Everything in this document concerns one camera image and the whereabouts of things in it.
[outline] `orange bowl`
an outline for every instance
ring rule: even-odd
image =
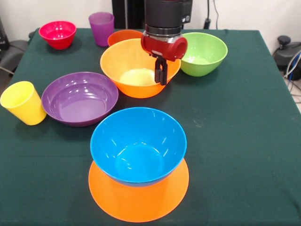
[[[109,46],[116,44],[117,42],[128,40],[128,39],[138,39],[143,35],[142,32],[136,30],[121,30],[114,32],[108,38]]]
[[[153,78],[146,78],[141,70],[151,71],[154,74],[156,59],[149,56],[142,47],[141,39],[128,39],[116,43],[105,50],[100,58],[102,71],[115,83],[121,92],[130,97],[148,98],[157,95],[165,86],[155,83]],[[167,61],[167,83],[177,74],[181,67],[181,60]],[[129,80],[124,75],[132,70]]]

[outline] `bowl rim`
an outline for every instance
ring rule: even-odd
[[[109,15],[109,16],[111,16],[111,20],[108,21],[108,22],[105,22],[105,23],[102,23],[102,22],[101,22],[101,23],[91,22],[91,17],[94,16],[94,15],[99,15],[99,14],[102,14],[102,15]],[[90,14],[89,17],[88,17],[88,20],[89,20],[89,23],[91,23],[91,24],[95,24],[95,25],[103,25],[103,24],[108,24],[108,23],[111,23],[112,21],[114,21],[114,20],[115,20],[115,16],[114,16],[113,13],[98,11],[98,12],[94,12],[94,13]]]
[[[123,179],[120,179],[116,176],[112,176],[110,173],[108,173],[107,171],[105,171],[99,164],[98,164],[98,161],[95,160],[95,156],[94,156],[94,152],[92,151],[92,140],[95,139],[95,131],[103,124],[103,123],[106,123],[106,120],[110,117],[113,117],[114,115],[120,113],[120,112],[125,112],[125,111],[130,111],[130,110],[134,110],[134,109],[147,109],[147,110],[152,110],[152,111],[156,111],[156,112],[160,112],[160,113],[163,113],[165,116],[169,117],[170,119],[172,119],[172,121],[174,121],[180,128],[180,131],[182,132],[183,134],[183,137],[184,137],[184,151],[182,153],[182,156],[181,156],[181,160],[171,169],[169,170],[168,172],[158,176],[158,177],[154,177],[152,179],[149,179],[149,180],[143,180],[143,181],[133,181],[133,180],[123,180]],[[115,179],[115,180],[118,180],[118,181],[121,181],[121,182],[126,182],[126,183],[132,183],[132,184],[143,184],[143,183],[149,183],[149,182],[153,182],[153,181],[156,181],[156,180],[160,180],[162,178],[165,178],[166,176],[168,176],[171,172],[173,172],[178,166],[179,164],[182,162],[185,154],[186,154],[186,150],[187,150],[187,137],[186,137],[186,134],[185,134],[185,131],[183,129],[183,127],[180,125],[180,123],[174,118],[172,117],[171,115],[167,114],[166,112],[164,111],[161,111],[161,110],[158,110],[158,109],[155,109],[155,108],[151,108],[151,107],[130,107],[130,108],[124,108],[122,110],[119,110],[119,111],[116,111],[112,114],[110,114],[109,116],[107,116],[106,118],[104,118],[97,126],[96,128],[94,129],[93,133],[92,133],[92,136],[91,136],[91,140],[90,140],[90,152],[91,152],[91,155],[92,155],[92,158],[94,160],[94,162],[96,163],[96,165],[105,173],[107,174],[109,177]]]
[[[63,76],[61,76],[61,77],[55,79],[55,80],[52,81],[49,85],[47,85],[47,87],[44,89],[43,94],[42,94],[42,96],[41,96],[42,107],[43,107],[44,111],[45,111],[51,118],[53,118],[53,119],[55,119],[55,120],[57,120],[57,121],[63,122],[63,123],[68,123],[68,124],[75,124],[75,123],[84,123],[84,122],[88,122],[88,121],[66,121],[66,120],[59,119],[59,118],[55,117],[51,112],[46,111],[46,109],[45,109],[45,107],[44,107],[43,99],[44,99],[44,96],[45,96],[45,93],[46,93],[47,89],[49,89],[49,87],[50,87],[51,85],[53,85],[53,83],[55,83],[57,80],[59,80],[59,79],[61,79],[61,78],[64,78],[64,77],[69,77],[69,76],[71,76],[71,75],[73,75],[73,74],[78,74],[78,73],[86,73],[86,74],[94,74],[94,75],[97,75],[97,76],[99,76],[99,75],[100,75],[100,76],[103,76],[105,79],[107,79],[109,82],[111,82],[111,83],[113,84],[114,92],[117,93],[117,98],[116,98],[115,101],[113,101],[113,105],[112,105],[112,107],[111,107],[110,109],[107,109],[106,112],[103,113],[102,115],[97,116],[97,117],[95,117],[95,118],[93,118],[93,119],[89,119],[88,121],[94,121],[94,120],[96,120],[96,119],[98,119],[98,118],[101,118],[101,117],[105,116],[105,115],[106,115],[107,113],[109,113],[109,112],[113,109],[113,107],[116,105],[116,103],[117,103],[117,101],[118,101],[118,98],[119,98],[118,88],[117,88],[117,86],[116,86],[116,85],[115,85],[115,84],[114,84],[107,76],[105,76],[105,75],[103,75],[103,74],[100,74],[100,73],[96,73],[96,72],[74,72],[74,73],[70,73],[70,74],[63,75]]]
[[[101,70],[103,71],[103,73],[105,73],[106,76],[108,76],[108,78],[110,78],[112,81],[116,82],[116,83],[119,83],[119,84],[122,84],[122,85],[126,85],[126,86],[130,86],[130,87],[152,87],[152,86],[157,86],[157,85],[160,85],[160,83],[155,83],[155,84],[151,84],[151,85],[142,85],[142,86],[133,86],[133,85],[129,85],[129,84],[126,84],[126,83],[122,83],[114,78],[112,78],[111,76],[108,75],[108,73],[102,68],[102,61],[103,61],[103,56],[107,53],[107,51],[109,51],[110,48],[115,48],[117,45],[121,45],[123,42],[126,42],[126,41],[134,41],[134,40],[141,40],[140,38],[136,38],[136,39],[127,39],[127,40],[123,40],[123,41],[120,41],[120,42],[117,42],[115,43],[114,45],[111,45],[109,46],[101,55],[100,57],[100,68]],[[178,68],[178,71],[177,73],[179,72],[180,68],[181,68],[181,60],[180,59],[176,59],[175,62],[179,62],[179,68]],[[175,73],[173,76],[171,76],[169,79],[167,79],[167,83],[169,83],[171,81],[171,79],[177,74]]]
[[[223,46],[226,47],[226,53],[224,54],[224,56],[221,59],[219,59],[217,61],[214,61],[214,62],[211,62],[211,63],[208,63],[208,64],[195,64],[195,63],[191,63],[191,62],[188,62],[188,61],[184,60],[183,59],[184,57],[181,59],[181,61],[183,61],[183,62],[185,62],[187,64],[190,64],[190,65],[213,65],[213,64],[216,64],[216,63],[219,63],[219,62],[223,61],[226,58],[226,56],[228,54],[228,46],[226,45],[226,43],[223,40],[221,40],[220,38],[218,38],[218,37],[216,37],[216,36],[214,36],[212,34],[208,34],[208,33],[204,33],[204,32],[189,32],[189,33],[184,33],[183,37],[185,37],[186,35],[190,35],[190,34],[201,34],[201,35],[206,35],[206,36],[214,37],[215,39],[221,41],[221,43],[223,44]]]
[[[114,33],[112,33],[112,34],[108,37],[108,44],[109,44],[109,41],[112,39],[112,37],[114,37],[116,34],[123,33],[123,32],[127,32],[127,31],[134,32],[134,33],[136,33],[136,34],[141,33],[141,35],[143,35],[143,32],[138,31],[138,30],[134,30],[134,29],[120,29],[120,30],[115,31]]]
[[[65,37],[63,37],[63,38],[58,38],[58,39],[55,39],[55,40],[62,40],[62,39],[69,38],[69,37],[73,36],[73,35],[75,34],[76,30],[77,30],[76,25],[75,25],[74,23],[70,22],[70,21],[66,21],[66,20],[54,20],[54,21],[48,22],[47,24],[42,25],[42,26],[39,28],[39,35],[40,35],[42,38],[46,39],[46,40],[54,40],[54,39],[50,39],[50,38],[47,38],[46,36],[42,35],[42,34],[41,34],[41,29],[44,28],[45,26],[47,26],[47,25],[49,25],[49,24],[51,24],[51,23],[55,23],[55,22],[68,23],[68,24],[71,24],[72,26],[74,26],[74,31],[73,31],[70,35],[65,36]]]

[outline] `purple cup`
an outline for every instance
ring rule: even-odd
[[[89,16],[89,22],[96,44],[108,46],[108,37],[114,33],[114,15],[107,12],[93,13]]]

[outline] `cup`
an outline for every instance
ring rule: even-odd
[[[1,95],[0,104],[29,126],[42,122],[46,117],[41,99],[29,81],[9,86]]]
[[[114,32],[114,15],[107,12],[93,13],[89,16],[89,22],[96,44],[108,46],[108,37]]]

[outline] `purple bowl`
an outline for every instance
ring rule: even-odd
[[[112,110],[118,89],[102,74],[76,72],[54,80],[41,99],[50,117],[70,126],[83,127],[99,122]]]

